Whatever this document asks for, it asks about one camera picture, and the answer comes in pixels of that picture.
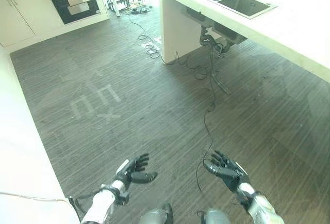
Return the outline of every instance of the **white cabinet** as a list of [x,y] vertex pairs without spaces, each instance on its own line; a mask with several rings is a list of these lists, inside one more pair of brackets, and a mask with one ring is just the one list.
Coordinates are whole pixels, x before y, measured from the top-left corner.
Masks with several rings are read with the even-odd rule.
[[64,25],[51,0],[12,0],[12,2],[36,34]]
[[0,0],[0,43],[8,46],[35,34],[15,8],[11,0]]

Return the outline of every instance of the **robot leg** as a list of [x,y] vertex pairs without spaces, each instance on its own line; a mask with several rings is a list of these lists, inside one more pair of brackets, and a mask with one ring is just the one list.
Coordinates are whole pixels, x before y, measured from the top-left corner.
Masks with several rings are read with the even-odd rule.
[[153,209],[145,213],[139,224],[172,224],[173,212],[170,204],[164,204],[161,209]]
[[230,220],[222,211],[210,209],[202,216],[201,224],[230,224]]

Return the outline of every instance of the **white countertop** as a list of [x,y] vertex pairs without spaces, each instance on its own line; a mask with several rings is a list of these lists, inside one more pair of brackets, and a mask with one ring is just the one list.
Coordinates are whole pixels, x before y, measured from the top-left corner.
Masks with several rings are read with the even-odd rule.
[[[0,45],[0,191],[65,199],[26,104],[8,53]],[[65,202],[0,194],[3,224],[79,223]]]
[[330,5],[326,0],[259,0],[278,7],[251,20],[209,0],[176,1],[330,82]]

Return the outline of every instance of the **black robotic glove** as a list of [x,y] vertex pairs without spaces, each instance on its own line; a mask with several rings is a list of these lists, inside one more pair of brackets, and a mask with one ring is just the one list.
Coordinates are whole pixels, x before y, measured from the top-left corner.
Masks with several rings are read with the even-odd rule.
[[142,172],[148,164],[149,154],[145,153],[133,159],[126,160],[117,170],[115,180],[120,180],[125,184],[128,190],[130,183],[146,184],[157,177],[157,172]]
[[240,165],[228,159],[223,153],[217,150],[214,152],[212,159],[204,162],[204,167],[221,178],[232,192],[236,193],[241,183],[250,183],[248,174]]

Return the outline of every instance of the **cable on floor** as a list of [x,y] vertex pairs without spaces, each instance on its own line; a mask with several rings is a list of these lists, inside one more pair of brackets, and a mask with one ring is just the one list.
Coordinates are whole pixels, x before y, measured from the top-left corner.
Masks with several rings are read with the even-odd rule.
[[[129,18],[129,20],[131,21],[131,23],[138,25],[138,26],[144,31],[144,35],[140,35],[140,36],[138,37],[139,40],[143,40],[143,39],[149,38],[150,41],[153,42],[152,38],[149,37],[149,36],[147,35],[145,29],[144,29],[140,24],[135,23],[135,22],[133,22],[133,21],[130,19],[130,14],[128,14],[128,18]],[[154,48],[154,47],[151,45],[151,46],[148,47],[147,49],[148,49],[148,51],[149,51],[149,50],[152,50],[153,48]],[[164,61],[164,59],[163,59],[161,53],[160,53],[160,57],[161,57],[161,60],[163,61],[163,63],[166,64],[166,65],[173,65],[173,64],[175,64],[176,61],[178,61],[178,63],[179,63],[181,66],[185,65],[188,69],[193,70],[193,75],[194,75],[194,77],[195,77],[197,80],[199,80],[199,81],[204,80],[204,79],[207,77],[207,75],[208,75],[208,71],[207,71],[207,68],[206,68],[206,67],[203,67],[203,66],[200,66],[200,65],[195,66],[195,67],[191,67],[191,66],[189,66],[189,58],[190,58],[190,55],[188,55],[188,57],[186,58],[186,60],[184,60],[184,61],[180,61],[179,53],[178,53],[178,51],[176,51],[176,52],[175,52],[175,60],[172,61],[172,62],[170,62],[170,63],[167,63],[167,62]],[[212,112],[212,111],[215,110],[215,108],[216,108],[216,100],[217,100],[217,98],[216,98],[216,93],[215,93],[215,90],[214,90],[214,87],[213,87],[213,84],[212,84],[212,81],[214,81],[215,83],[217,83],[216,80],[213,78],[213,77],[215,77],[215,76],[213,76],[213,72],[214,72],[214,68],[213,68],[214,52],[213,52],[213,49],[210,49],[210,50],[209,50],[209,59],[210,59],[210,65],[211,65],[211,72],[210,72],[210,74],[209,74],[209,80],[210,80],[210,86],[211,86],[211,91],[212,91],[213,100],[212,100],[212,102],[210,103],[209,107],[208,107],[208,108],[206,109],[206,111],[204,112],[204,115],[203,115],[203,121],[204,121],[204,127],[205,127],[205,129],[206,129],[206,131],[207,131],[207,134],[209,135],[209,137],[210,137],[210,139],[211,139],[211,143],[210,143],[208,149],[206,150],[206,152],[205,152],[205,154],[204,154],[204,156],[203,156],[203,160],[197,165],[197,168],[196,168],[196,182],[197,182],[197,186],[198,186],[198,189],[199,189],[200,192],[203,192],[203,191],[202,191],[202,189],[201,189],[201,186],[200,186],[200,183],[199,183],[199,179],[198,179],[198,169],[199,169],[199,167],[201,166],[202,163],[203,163],[203,165],[204,165],[204,162],[205,162],[206,160],[208,160],[208,159],[206,159],[206,155],[207,155],[207,153],[209,152],[209,150],[211,149],[211,147],[213,146],[214,141],[215,141],[214,138],[212,137],[211,132],[210,132],[210,130],[209,130],[208,126],[207,126],[207,123],[206,123],[206,116],[207,116],[208,113],[210,113],[210,112]]]
[[157,59],[157,58],[159,58],[159,57],[162,57],[161,52],[158,51],[158,50],[155,48],[155,46],[153,45],[153,43],[154,43],[153,39],[152,39],[150,36],[147,35],[146,30],[142,27],[142,25],[140,25],[140,24],[138,24],[138,23],[135,23],[135,22],[133,22],[133,21],[130,19],[130,14],[131,14],[131,10],[129,9],[129,11],[128,11],[128,18],[129,18],[130,22],[131,22],[132,24],[138,25],[138,26],[143,30],[143,32],[144,32],[144,34],[138,36],[138,39],[139,39],[139,40],[144,40],[144,39],[146,39],[146,38],[149,38],[150,42],[152,43],[152,44],[148,44],[148,45],[147,45],[148,47],[147,47],[147,46],[145,47],[145,48],[147,49],[146,54],[149,55],[149,57],[150,57],[151,59]]
[[[213,61],[213,57],[214,57],[214,54],[212,53],[212,55],[211,55],[211,50],[210,50],[210,51],[209,51],[209,59],[211,60],[211,66],[212,66],[212,67],[213,67],[213,62],[212,62],[212,61]],[[213,100],[211,101],[209,107],[208,107],[208,108],[206,109],[206,111],[204,112],[204,115],[203,115],[203,121],[204,121],[204,127],[205,127],[205,129],[206,129],[206,131],[207,131],[207,134],[208,134],[209,137],[211,138],[211,143],[210,143],[208,149],[206,150],[206,152],[204,153],[203,160],[197,165],[197,168],[196,168],[196,181],[197,181],[197,186],[198,186],[198,189],[200,190],[200,192],[203,192],[203,191],[202,191],[202,189],[201,189],[201,186],[200,186],[200,184],[199,184],[199,180],[198,180],[198,169],[199,169],[199,167],[200,167],[200,165],[201,165],[202,163],[203,163],[203,165],[204,165],[205,160],[208,160],[208,159],[206,159],[205,157],[206,157],[207,153],[210,151],[210,149],[211,149],[211,147],[213,146],[214,141],[215,141],[215,140],[213,139],[213,137],[212,137],[212,135],[211,135],[211,132],[210,132],[210,129],[208,128],[207,123],[206,123],[206,116],[207,116],[208,113],[210,113],[210,112],[212,112],[212,111],[215,110],[215,108],[216,108],[216,100],[217,100],[216,92],[215,92],[214,87],[213,87],[213,84],[212,84],[212,80],[213,80],[213,78],[212,78],[212,74],[210,74],[209,79],[210,79],[210,86],[211,86],[211,91],[212,91]]]

